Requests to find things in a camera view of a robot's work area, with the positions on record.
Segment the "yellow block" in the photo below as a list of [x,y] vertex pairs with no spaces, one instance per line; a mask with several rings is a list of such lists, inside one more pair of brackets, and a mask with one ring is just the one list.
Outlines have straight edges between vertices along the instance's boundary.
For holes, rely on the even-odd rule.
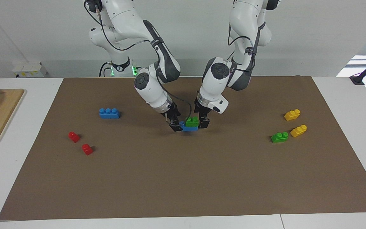
[[302,126],[297,127],[296,129],[292,130],[290,132],[290,134],[295,138],[297,136],[304,134],[306,132],[306,130],[308,130],[308,127],[306,125],[302,125]]
[[286,119],[286,121],[290,121],[290,120],[299,118],[299,116],[300,116],[300,110],[298,110],[298,109],[291,110],[285,114],[285,119]]

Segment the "blue lego brick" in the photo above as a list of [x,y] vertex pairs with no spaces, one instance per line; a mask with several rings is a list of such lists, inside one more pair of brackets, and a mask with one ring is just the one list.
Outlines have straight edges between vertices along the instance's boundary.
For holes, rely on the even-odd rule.
[[181,121],[179,124],[182,127],[183,132],[189,132],[189,131],[197,131],[197,130],[199,130],[199,127],[198,126],[196,126],[196,127],[186,127],[186,122],[184,122],[184,121]]
[[100,109],[100,117],[102,119],[119,119],[119,111],[115,108]]

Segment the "green light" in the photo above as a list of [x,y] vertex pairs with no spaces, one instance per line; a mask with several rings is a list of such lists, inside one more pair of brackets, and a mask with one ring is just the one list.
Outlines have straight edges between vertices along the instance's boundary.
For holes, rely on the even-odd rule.
[[138,75],[138,70],[132,66],[132,74],[135,76],[135,75]]

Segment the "green lego brick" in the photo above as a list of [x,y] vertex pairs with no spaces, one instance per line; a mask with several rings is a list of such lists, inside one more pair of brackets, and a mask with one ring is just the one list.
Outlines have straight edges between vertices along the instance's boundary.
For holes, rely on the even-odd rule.
[[198,127],[199,126],[199,118],[198,117],[190,117],[186,121],[186,127]]
[[273,143],[286,142],[289,139],[287,132],[277,133],[271,137]]

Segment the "white robotic arm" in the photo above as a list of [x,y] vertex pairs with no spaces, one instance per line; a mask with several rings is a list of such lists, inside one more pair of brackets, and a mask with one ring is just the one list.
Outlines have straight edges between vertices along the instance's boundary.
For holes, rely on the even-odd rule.
[[177,118],[180,116],[177,105],[162,86],[179,78],[180,66],[154,26],[138,15],[131,0],[86,0],[85,2],[88,3],[90,11],[98,13],[102,23],[100,29],[91,30],[90,38],[95,45],[107,50],[117,70],[124,70],[125,66],[130,64],[130,59],[125,54],[125,50],[116,47],[117,45],[119,47],[116,42],[127,38],[143,38],[151,41],[158,61],[139,71],[134,86],[139,95],[155,111],[167,118],[174,131],[181,131]]
[[222,96],[225,87],[243,90],[250,83],[258,46],[265,46],[272,37],[265,14],[281,0],[234,0],[230,14],[230,37],[235,43],[233,57],[211,59],[203,75],[202,87],[195,100],[194,112],[199,113],[199,128],[207,128],[212,110],[222,114],[228,101]]

